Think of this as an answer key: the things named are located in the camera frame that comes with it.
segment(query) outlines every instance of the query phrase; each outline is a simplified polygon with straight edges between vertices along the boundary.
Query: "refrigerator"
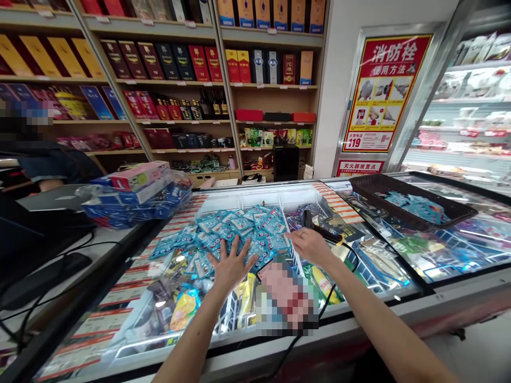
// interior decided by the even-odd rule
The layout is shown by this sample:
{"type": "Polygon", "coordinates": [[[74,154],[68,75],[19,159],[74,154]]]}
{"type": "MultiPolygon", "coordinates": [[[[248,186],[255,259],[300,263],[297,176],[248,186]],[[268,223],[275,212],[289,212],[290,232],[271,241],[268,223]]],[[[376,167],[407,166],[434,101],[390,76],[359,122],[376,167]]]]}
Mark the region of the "refrigerator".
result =
{"type": "MultiPolygon", "coordinates": [[[[111,278],[96,282],[99,293],[94,299],[77,302],[79,320],[45,329],[40,336],[46,341],[31,345],[4,378],[78,383],[146,377],[150,381],[214,280],[202,264],[196,264],[196,275],[191,276],[187,269],[194,264],[195,259],[189,258],[193,254],[185,256],[175,249],[159,252],[160,240],[197,223],[202,226],[193,230],[200,230],[211,217],[242,216],[254,209],[272,210],[281,217],[285,232],[301,227],[304,210],[312,212],[315,224],[341,231],[354,253],[332,244],[334,254],[350,268],[358,264],[357,277],[423,338],[509,309],[511,199],[420,172],[391,176],[468,204],[479,213],[449,229],[423,232],[368,203],[352,191],[348,179],[202,190],[169,222],[143,238],[121,269],[116,265],[110,270],[111,278]],[[49,332],[52,337],[44,336],[49,332]]],[[[300,259],[292,245],[278,254],[300,284],[316,289],[320,309],[333,285],[329,276],[300,259]]],[[[278,324],[260,321],[258,285],[251,270],[229,295],[212,334],[202,381],[250,381],[272,373],[284,356],[293,337],[275,331],[272,336],[261,335],[261,329],[275,329],[278,324]]],[[[342,292],[335,288],[333,296],[318,328],[302,337],[287,357],[282,371],[286,378],[301,376],[320,363],[347,361],[369,347],[342,292]]]]}

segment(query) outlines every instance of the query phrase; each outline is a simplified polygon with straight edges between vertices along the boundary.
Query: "liquor box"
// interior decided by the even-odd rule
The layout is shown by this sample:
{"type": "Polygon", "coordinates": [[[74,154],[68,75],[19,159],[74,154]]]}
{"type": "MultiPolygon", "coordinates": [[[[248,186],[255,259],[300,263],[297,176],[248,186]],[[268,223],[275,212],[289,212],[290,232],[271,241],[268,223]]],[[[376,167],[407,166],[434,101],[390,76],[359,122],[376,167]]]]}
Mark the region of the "liquor box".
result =
{"type": "Polygon", "coordinates": [[[288,0],[273,0],[273,25],[276,30],[287,31],[288,0]]]}
{"type": "Polygon", "coordinates": [[[260,49],[250,51],[250,66],[252,74],[252,82],[255,84],[268,83],[268,71],[266,70],[266,52],[260,49]]]}
{"type": "Polygon", "coordinates": [[[306,0],[291,0],[291,31],[305,31],[306,0]]]}
{"type": "Polygon", "coordinates": [[[82,93],[100,120],[115,120],[99,89],[95,86],[80,86],[82,93]]]}
{"type": "Polygon", "coordinates": [[[75,45],[78,54],[81,56],[81,59],[84,61],[85,66],[90,72],[90,75],[93,78],[104,78],[105,75],[101,70],[100,64],[96,60],[96,56],[92,53],[89,43],[86,39],[82,38],[72,38],[71,41],[75,45]]]}
{"type": "Polygon", "coordinates": [[[250,83],[250,58],[249,51],[237,51],[238,53],[238,66],[240,67],[240,82],[250,83]]]}
{"type": "Polygon", "coordinates": [[[313,51],[302,51],[300,64],[300,85],[312,85],[312,59],[313,51]]]}
{"type": "Polygon", "coordinates": [[[113,92],[112,88],[109,86],[104,86],[102,89],[105,92],[105,96],[110,102],[110,105],[112,105],[112,109],[116,113],[117,118],[119,120],[127,120],[128,118],[126,117],[124,110],[122,110],[122,106],[119,103],[119,100],[117,99],[116,94],[113,92]]]}
{"type": "Polygon", "coordinates": [[[222,0],[217,3],[218,13],[220,15],[220,24],[223,26],[234,27],[234,8],[233,0],[222,0]]]}
{"type": "Polygon", "coordinates": [[[36,36],[20,36],[20,40],[25,44],[28,52],[33,56],[45,76],[61,77],[60,71],[36,36]]]}
{"type": "Polygon", "coordinates": [[[101,45],[106,52],[108,61],[110,62],[110,65],[112,65],[112,69],[117,78],[131,78],[128,66],[122,58],[121,49],[117,45],[117,42],[114,40],[101,40],[101,45]]]}
{"type": "Polygon", "coordinates": [[[135,43],[133,41],[119,41],[119,47],[121,48],[126,63],[128,64],[131,77],[139,80],[147,80],[144,65],[138,55],[135,43]]]}
{"type": "Polygon", "coordinates": [[[236,109],[236,120],[263,121],[263,112],[262,110],[236,109]]]}
{"type": "Polygon", "coordinates": [[[170,44],[154,44],[160,57],[161,67],[167,80],[179,80],[179,71],[170,44]]]}
{"type": "Polygon", "coordinates": [[[0,55],[16,76],[34,75],[6,35],[0,35],[0,55]]]}
{"type": "Polygon", "coordinates": [[[229,81],[240,81],[240,66],[238,64],[238,52],[233,49],[226,49],[225,56],[227,59],[227,67],[229,68],[229,81]]]}
{"type": "Polygon", "coordinates": [[[195,74],[188,54],[188,48],[182,44],[172,44],[172,52],[177,61],[177,69],[181,80],[195,81],[195,74]]]}
{"type": "Polygon", "coordinates": [[[206,57],[208,59],[211,81],[222,82],[222,69],[220,68],[220,61],[218,60],[218,51],[216,47],[205,47],[204,49],[206,50],[206,57]]]}
{"type": "Polygon", "coordinates": [[[198,45],[190,45],[188,48],[190,49],[190,57],[192,58],[197,81],[210,81],[204,48],[198,45]]]}
{"type": "Polygon", "coordinates": [[[296,55],[284,55],[284,84],[296,84],[296,55]]]}
{"type": "Polygon", "coordinates": [[[270,0],[254,0],[255,23],[258,29],[270,28],[270,0]]]}
{"type": "Polygon", "coordinates": [[[268,82],[270,84],[282,84],[282,55],[277,51],[269,51],[267,60],[268,82]]]}
{"type": "Polygon", "coordinates": [[[71,50],[68,42],[63,37],[48,37],[48,41],[64,64],[69,75],[73,78],[86,78],[83,68],[71,50]]]}
{"type": "Polygon", "coordinates": [[[254,28],[254,4],[252,0],[237,0],[240,27],[254,28]]]}
{"type": "Polygon", "coordinates": [[[163,70],[161,69],[160,62],[156,56],[156,50],[154,45],[151,43],[138,43],[140,54],[144,59],[145,68],[149,73],[149,77],[152,80],[165,80],[163,70]]]}

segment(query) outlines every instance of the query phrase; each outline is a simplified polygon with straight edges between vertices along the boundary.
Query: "poster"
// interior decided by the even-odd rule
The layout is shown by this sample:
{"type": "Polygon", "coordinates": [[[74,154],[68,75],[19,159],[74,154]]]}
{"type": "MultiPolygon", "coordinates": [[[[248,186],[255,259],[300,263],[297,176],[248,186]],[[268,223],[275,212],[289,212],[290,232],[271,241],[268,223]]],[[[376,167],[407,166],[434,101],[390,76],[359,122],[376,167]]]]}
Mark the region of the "poster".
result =
{"type": "Polygon", "coordinates": [[[343,152],[389,152],[432,36],[366,39],[343,152]]]}

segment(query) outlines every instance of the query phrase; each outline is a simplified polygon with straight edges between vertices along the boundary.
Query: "person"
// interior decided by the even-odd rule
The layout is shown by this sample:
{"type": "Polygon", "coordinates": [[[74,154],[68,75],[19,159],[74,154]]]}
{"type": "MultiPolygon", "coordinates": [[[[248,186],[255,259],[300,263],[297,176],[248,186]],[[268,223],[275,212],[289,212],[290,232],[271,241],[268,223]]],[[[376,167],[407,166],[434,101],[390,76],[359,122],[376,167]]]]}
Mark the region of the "person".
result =
{"type": "MultiPolygon", "coordinates": [[[[286,235],[303,259],[326,271],[339,286],[393,380],[398,383],[458,381],[428,346],[332,253],[319,233],[302,228],[286,235]]],[[[256,262],[256,259],[250,259],[243,266],[250,241],[245,243],[236,256],[238,243],[239,238],[236,236],[232,251],[227,256],[222,240],[220,261],[208,256],[215,268],[215,283],[181,339],[156,373],[153,383],[199,381],[220,309],[227,295],[256,262]]]]}

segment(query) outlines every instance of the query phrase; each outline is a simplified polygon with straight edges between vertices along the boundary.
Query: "red sign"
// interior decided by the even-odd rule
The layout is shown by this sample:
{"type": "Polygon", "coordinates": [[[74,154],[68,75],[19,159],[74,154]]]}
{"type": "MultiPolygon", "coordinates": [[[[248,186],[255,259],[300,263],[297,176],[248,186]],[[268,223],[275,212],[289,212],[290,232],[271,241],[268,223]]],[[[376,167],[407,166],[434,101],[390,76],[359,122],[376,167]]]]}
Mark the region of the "red sign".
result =
{"type": "Polygon", "coordinates": [[[382,172],[383,161],[339,161],[337,177],[342,173],[375,174],[382,172]]]}
{"type": "Polygon", "coordinates": [[[431,38],[366,39],[343,152],[389,151],[431,38]]]}

